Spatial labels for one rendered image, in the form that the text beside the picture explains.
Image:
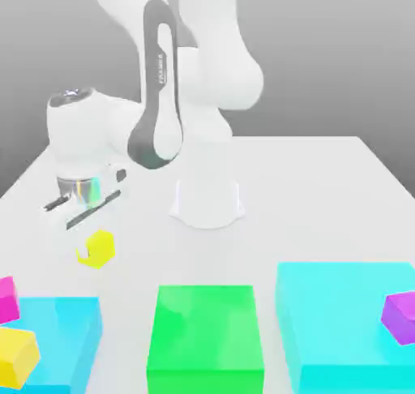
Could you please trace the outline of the large blue box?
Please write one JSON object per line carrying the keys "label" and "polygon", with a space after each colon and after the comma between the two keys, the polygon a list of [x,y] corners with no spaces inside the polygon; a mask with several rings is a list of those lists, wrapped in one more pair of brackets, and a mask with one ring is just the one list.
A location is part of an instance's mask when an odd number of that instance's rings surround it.
{"label": "large blue box", "polygon": [[36,334],[40,361],[20,390],[0,394],[86,394],[102,336],[97,297],[22,297],[20,318],[5,328]]}

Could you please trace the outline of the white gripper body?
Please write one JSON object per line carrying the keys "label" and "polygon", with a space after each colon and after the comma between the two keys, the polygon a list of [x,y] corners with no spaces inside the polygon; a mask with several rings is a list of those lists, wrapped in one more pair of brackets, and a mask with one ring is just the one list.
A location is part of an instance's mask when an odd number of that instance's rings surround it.
{"label": "white gripper body", "polygon": [[117,218],[125,195],[117,187],[92,205],[78,202],[73,195],[57,199],[48,209],[48,241],[83,242],[96,231],[107,229]]}

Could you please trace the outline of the small yellow cube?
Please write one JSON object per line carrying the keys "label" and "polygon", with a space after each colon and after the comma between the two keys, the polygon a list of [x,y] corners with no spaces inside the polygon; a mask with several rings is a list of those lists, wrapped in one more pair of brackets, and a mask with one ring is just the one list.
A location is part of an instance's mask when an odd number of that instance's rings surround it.
{"label": "small yellow cube", "polygon": [[76,251],[78,262],[90,268],[102,268],[115,256],[113,234],[106,230],[97,230],[86,239],[85,250],[85,257],[81,256],[79,250]]}
{"label": "small yellow cube", "polygon": [[20,390],[40,357],[34,332],[0,328],[0,388]]}

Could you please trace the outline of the small purple cube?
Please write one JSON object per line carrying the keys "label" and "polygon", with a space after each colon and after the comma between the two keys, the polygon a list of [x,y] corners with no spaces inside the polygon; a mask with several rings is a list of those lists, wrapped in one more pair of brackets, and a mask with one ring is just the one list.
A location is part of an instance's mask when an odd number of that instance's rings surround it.
{"label": "small purple cube", "polygon": [[415,291],[387,295],[381,322],[400,345],[415,344]]}

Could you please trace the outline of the large cyan box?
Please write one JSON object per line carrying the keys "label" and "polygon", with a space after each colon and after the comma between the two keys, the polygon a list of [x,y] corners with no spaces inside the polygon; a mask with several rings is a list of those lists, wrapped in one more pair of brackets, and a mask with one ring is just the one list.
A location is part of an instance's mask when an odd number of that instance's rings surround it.
{"label": "large cyan box", "polygon": [[415,394],[415,344],[400,345],[381,322],[387,296],[412,290],[410,263],[279,263],[290,394]]}

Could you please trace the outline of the small pink cube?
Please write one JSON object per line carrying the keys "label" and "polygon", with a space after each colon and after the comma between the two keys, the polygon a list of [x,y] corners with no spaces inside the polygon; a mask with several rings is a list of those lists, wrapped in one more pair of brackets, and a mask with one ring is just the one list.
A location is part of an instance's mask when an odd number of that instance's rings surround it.
{"label": "small pink cube", "polygon": [[0,324],[19,319],[19,298],[12,276],[0,278]]}

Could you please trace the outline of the large green box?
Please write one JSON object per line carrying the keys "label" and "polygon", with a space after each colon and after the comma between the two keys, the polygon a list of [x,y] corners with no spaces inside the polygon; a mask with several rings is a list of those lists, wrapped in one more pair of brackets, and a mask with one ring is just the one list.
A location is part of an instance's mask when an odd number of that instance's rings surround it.
{"label": "large green box", "polygon": [[162,285],[148,394],[263,394],[265,365],[250,285]]}

